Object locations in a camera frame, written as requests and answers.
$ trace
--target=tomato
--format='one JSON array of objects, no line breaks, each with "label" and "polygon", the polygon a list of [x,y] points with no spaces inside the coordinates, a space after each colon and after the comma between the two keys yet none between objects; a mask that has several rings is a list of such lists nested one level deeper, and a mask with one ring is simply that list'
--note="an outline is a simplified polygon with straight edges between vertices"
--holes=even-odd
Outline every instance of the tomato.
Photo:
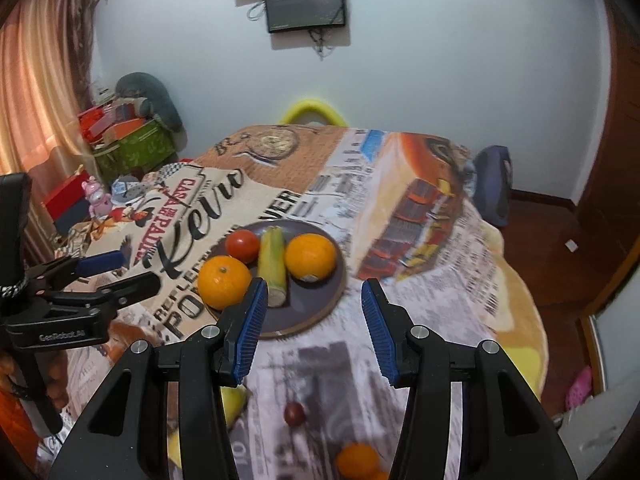
[{"label": "tomato", "polygon": [[258,257],[260,238],[247,229],[240,229],[226,237],[225,249],[229,256],[250,264]]}]

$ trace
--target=wooden floor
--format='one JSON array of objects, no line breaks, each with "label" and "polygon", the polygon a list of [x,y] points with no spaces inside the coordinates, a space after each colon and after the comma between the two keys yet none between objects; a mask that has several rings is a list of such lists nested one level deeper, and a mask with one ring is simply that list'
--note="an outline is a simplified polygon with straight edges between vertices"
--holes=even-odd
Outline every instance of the wooden floor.
[{"label": "wooden floor", "polygon": [[[617,260],[606,240],[583,233],[567,208],[513,200],[502,230],[507,262],[522,277],[548,336],[549,368],[542,405],[550,416],[564,411],[564,397],[586,366],[577,319],[604,287]],[[578,250],[566,246],[572,239]]]}]

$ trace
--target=green corn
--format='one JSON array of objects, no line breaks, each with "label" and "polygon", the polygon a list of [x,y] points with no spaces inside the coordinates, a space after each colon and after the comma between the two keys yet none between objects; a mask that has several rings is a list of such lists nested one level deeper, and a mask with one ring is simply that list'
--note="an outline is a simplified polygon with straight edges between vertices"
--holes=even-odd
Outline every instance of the green corn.
[{"label": "green corn", "polygon": [[279,227],[267,227],[260,238],[258,276],[269,290],[269,306],[282,306],[287,299],[287,269],[284,265],[284,236]]}]

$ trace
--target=silver screw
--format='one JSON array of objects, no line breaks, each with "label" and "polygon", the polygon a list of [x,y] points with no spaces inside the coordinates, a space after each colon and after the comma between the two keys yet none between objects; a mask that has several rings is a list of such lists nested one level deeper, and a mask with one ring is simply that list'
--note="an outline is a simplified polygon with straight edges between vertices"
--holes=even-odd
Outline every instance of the silver screw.
[{"label": "silver screw", "polygon": [[212,339],[220,334],[220,329],[215,325],[207,325],[200,331],[200,333],[202,334],[202,337]]},{"label": "silver screw", "polygon": [[416,339],[425,339],[429,337],[429,329],[422,325],[416,325],[411,329],[411,335]]},{"label": "silver screw", "polygon": [[142,352],[149,348],[149,343],[144,339],[138,339],[131,344],[130,348],[134,354],[142,354]]},{"label": "silver screw", "polygon": [[488,354],[497,354],[500,351],[500,345],[498,345],[498,343],[495,341],[483,341],[482,350],[484,350]]}]

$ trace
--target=curtain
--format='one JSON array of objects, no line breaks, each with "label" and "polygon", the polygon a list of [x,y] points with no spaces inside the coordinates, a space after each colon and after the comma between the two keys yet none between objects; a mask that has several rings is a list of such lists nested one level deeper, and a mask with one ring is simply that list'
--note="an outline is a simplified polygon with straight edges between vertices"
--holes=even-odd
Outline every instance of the curtain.
[{"label": "curtain", "polygon": [[20,0],[0,30],[0,174],[33,179],[30,264],[53,257],[43,200],[80,164],[95,172],[77,118],[89,104],[93,8],[93,0]]}]

